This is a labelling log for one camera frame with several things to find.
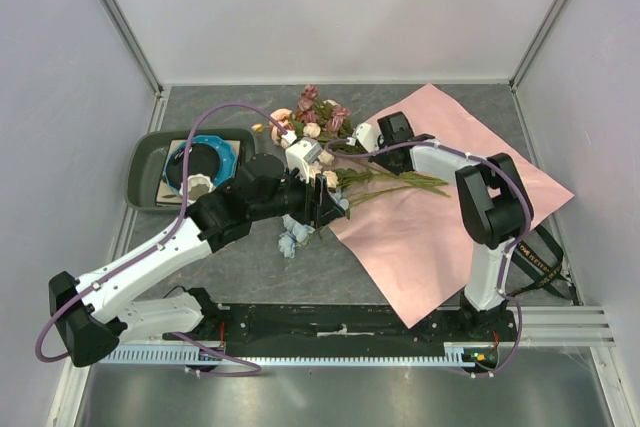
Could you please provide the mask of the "cream rose stem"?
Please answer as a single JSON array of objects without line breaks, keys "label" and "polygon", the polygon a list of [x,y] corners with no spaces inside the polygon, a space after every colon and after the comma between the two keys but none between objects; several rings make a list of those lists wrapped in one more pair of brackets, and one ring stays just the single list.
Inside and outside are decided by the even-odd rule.
[{"label": "cream rose stem", "polygon": [[319,158],[311,163],[311,176],[321,174],[331,192],[346,194],[350,201],[362,203],[383,194],[406,189],[420,189],[448,197],[443,190],[448,183],[437,177],[416,173],[401,173],[397,176],[364,159],[354,159],[349,165],[339,166],[339,159],[328,153],[325,147],[329,141],[347,139],[353,131],[349,119],[345,119],[337,131],[329,130],[328,123],[295,121],[293,125],[297,134],[318,141],[323,148]]}]

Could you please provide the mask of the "dusty pink rose stem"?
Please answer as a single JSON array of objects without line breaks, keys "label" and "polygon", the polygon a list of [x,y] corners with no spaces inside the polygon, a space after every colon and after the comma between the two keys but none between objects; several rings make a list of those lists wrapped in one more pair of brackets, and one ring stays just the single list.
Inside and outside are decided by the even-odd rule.
[{"label": "dusty pink rose stem", "polygon": [[351,111],[334,100],[319,97],[318,88],[306,85],[300,95],[297,110],[292,114],[292,122],[328,123],[328,129],[337,131],[345,119],[351,122]]}]

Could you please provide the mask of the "purple pink wrapping paper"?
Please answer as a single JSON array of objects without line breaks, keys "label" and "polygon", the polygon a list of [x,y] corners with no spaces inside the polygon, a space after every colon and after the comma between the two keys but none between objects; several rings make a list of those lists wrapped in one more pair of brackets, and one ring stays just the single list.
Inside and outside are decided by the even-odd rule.
[{"label": "purple pink wrapping paper", "polygon": [[[414,131],[477,155],[509,154],[515,161],[540,224],[573,193],[536,168],[461,104],[432,84],[381,111],[401,111]],[[336,237],[356,256],[407,327],[413,327],[464,287],[472,240],[462,223],[457,193],[406,189],[354,207],[331,223]]]}]

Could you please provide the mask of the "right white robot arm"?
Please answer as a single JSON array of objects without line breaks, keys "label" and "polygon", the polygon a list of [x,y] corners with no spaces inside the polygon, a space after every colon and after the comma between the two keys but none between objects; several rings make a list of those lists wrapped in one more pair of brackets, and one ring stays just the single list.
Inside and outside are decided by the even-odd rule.
[{"label": "right white robot arm", "polygon": [[461,294],[457,324],[465,338],[483,339],[506,310],[511,257],[534,216],[512,157],[482,157],[431,135],[416,135],[402,112],[374,125],[362,123],[354,136],[368,160],[391,173],[430,175],[456,188],[463,226],[473,241],[471,274]]}]

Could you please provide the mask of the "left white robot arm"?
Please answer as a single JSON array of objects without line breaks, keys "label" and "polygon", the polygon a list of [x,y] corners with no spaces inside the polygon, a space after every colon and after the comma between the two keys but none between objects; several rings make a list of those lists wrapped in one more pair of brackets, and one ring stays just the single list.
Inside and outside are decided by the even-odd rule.
[{"label": "left white robot arm", "polygon": [[290,216],[313,229],[345,216],[327,179],[302,179],[275,156],[257,154],[235,176],[201,196],[155,237],[125,256],[74,277],[49,280],[49,328],[57,330],[76,367],[93,365],[137,337],[190,333],[208,340],[219,329],[213,302],[191,289],[177,299],[137,297],[188,264],[246,237],[254,223]]}]

